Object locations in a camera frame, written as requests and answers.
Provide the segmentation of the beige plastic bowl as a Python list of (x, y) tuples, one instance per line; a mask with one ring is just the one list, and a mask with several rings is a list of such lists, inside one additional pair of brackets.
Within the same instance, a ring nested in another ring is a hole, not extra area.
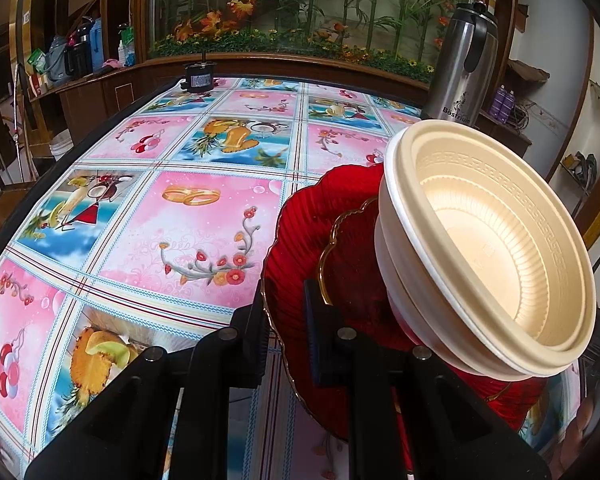
[(378, 268), (386, 285), (391, 311), (411, 341), (427, 346), (446, 364), (467, 374), (489, 377), (502, 382), (521, 382), (530, 378), (530, 375), (521, 374), (504, 364), (493, 366), (490, 362), (487, 362), (486, 365), (479, 364), (478, 367), (474, 367), (456, 356), (434, 333), (415, 308), (410, 296), (408, 296), (391, 261), (379, 220), (375, 222), (374, 227), (374, 246)]
[(378, 210), (408, 296), (465, 363), (550, 377), (582, 356), (596, 318), (588, 251), (550, 186), (500, 142), (416, 122), (386, 147)]

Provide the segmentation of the purple bottles on shelf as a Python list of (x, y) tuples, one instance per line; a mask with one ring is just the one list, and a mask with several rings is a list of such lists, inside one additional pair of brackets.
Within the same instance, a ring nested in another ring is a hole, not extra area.
[(512, 114), (515, 103), (514, 92), (506, 90), (504, 86), (501, 86), (494, 94), (489, 115), (501, 124), (506, 124), (510, 114)]

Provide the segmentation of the blue bottle on counter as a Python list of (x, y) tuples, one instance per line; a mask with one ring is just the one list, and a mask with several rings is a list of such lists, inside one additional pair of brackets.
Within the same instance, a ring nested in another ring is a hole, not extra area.
[(91, 48), (92, 72), (95, 73), (104, 64), (104, 47), (102, 46), (102, 19), (96, 18), (90, 29), (88, 43)]

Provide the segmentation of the colourful patterned tablecloth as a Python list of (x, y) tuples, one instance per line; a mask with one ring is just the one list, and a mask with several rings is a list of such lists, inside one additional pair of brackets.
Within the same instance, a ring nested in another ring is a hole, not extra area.
[(220, 78), (160, 93), (66, 159), (0, 235), (0, 478), (22, 478), (144, 349), (227, 325), (286, 199), (379, 165), (418, 116), (327, 84)]

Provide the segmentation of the large red scalloped plate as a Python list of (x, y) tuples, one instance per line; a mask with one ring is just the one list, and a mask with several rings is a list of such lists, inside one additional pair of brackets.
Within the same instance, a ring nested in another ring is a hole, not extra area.
[(328, 432), (347, 439), (346, 400), (339, 388), (314, 384), (304, 312), (304, 282), (317, 276), (336, 219), (377, 200), (382, 168), (346, 165), (290, 196), (265, 258), (263, 291), (273, 330), (283, 347), (287, 375), (306, 411)]

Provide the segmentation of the white plastic bucket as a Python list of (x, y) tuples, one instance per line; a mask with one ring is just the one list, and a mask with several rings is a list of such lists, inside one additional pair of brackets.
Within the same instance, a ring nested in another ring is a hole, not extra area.
[(73, 140), (68, 129), (62, 130), (50, 140), (50, 154), (55, 160), (61, 159), (62, 156), (70, 152), (73, 148)]

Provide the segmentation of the small black timer device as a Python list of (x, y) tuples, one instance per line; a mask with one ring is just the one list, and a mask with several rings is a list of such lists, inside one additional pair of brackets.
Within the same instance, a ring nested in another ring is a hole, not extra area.
[(213, 62), (207, 60), (207, 53), (204, 52), (199, 61), (185, 66), (185, 77), (181, 83), (181, 89), (189, 93), (212, 90), (214, 88), (214, 66)]

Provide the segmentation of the artificial flower display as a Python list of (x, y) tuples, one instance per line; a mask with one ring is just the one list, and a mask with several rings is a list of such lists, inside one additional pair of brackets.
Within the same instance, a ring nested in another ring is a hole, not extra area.
[(430, 81), (457, 3), (471, 0), (148, 0), (149, 53), (273, 52)]

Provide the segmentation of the stainless steel thermos jug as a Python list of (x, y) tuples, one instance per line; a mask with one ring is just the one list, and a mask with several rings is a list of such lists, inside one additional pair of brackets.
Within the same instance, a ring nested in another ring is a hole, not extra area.
[(482, 1), (459, 3), (449, 21), (422, 119), (473, 126), (498, 53), (498, 20)]

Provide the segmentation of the gold-rimmed red plate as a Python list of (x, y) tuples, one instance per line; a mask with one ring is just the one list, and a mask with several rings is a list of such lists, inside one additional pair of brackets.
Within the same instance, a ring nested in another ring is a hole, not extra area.
[(321, 255), (318, 270), (329, 303), (336, 307), (344, 324), (376, 344), (407, 351), (413, 341), (396, 322), (382, 280), (374, 244), (378, 217), (377, 200), (342, 214), (332, 227), (332, 244)]

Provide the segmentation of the black kettle on counter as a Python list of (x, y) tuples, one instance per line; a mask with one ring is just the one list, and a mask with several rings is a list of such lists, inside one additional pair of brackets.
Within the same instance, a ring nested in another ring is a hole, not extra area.
[(80, 79), (93, 71), (90, 33), (94, 20), (88, 16), (70, 35), (66, 47), (65, 69), (71, 79)]

